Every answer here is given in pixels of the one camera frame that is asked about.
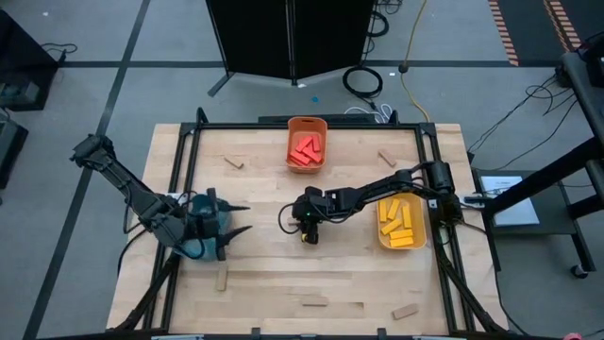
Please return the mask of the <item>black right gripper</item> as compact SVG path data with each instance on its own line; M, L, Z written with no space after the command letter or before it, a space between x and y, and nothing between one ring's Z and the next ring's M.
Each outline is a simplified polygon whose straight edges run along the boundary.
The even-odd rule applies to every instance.
M292 217L305 217L300 223L300 230L305 232L305 242L317 244L319 242L318 225L328 220L327 201L323 191L312 186L305 189L305 201L296 200L292 207Z

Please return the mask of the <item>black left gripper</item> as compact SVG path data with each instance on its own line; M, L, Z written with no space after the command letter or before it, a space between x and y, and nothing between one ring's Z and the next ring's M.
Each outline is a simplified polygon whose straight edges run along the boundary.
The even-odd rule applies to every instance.
M224 261L227 246L235 237L251 229L251 226L236 228L222 234L219 212L231 213L250 210L250 207L231 205L218 201L216 190L209 188L204 194L195 195L191 200L187 217L191 222L188 239L183 244L183 254L193 260Z

